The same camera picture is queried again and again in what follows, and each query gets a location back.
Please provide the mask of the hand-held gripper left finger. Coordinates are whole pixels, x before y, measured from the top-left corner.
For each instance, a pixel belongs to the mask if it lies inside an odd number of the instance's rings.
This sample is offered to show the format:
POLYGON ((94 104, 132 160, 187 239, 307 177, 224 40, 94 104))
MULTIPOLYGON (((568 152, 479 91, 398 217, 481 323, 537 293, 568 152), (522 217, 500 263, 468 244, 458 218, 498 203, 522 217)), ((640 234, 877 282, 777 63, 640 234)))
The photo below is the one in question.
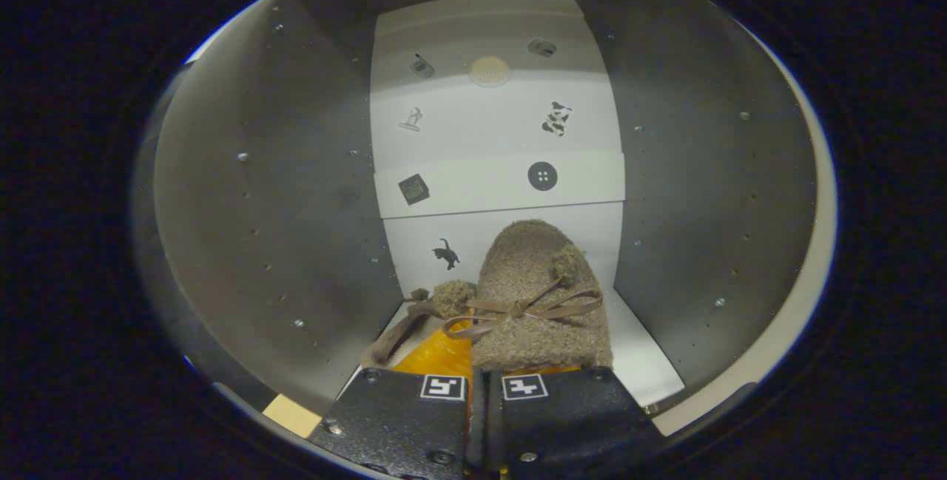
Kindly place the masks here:
POLYGON ((470 343, 442 320, 392 322, 308 437, 343 467, 406 479, 461 479, 470 416, 470 343))

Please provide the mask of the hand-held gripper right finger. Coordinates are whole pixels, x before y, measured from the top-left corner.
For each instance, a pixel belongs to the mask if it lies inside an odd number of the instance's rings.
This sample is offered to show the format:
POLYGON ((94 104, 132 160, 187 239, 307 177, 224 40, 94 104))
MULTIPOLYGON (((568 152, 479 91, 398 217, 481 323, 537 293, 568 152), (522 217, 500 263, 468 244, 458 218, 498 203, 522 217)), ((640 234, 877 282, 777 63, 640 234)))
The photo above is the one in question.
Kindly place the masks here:
POLYGON ((477 467, 510 479, 623 479, 665 436, 604 366, 486 376, 477 467))

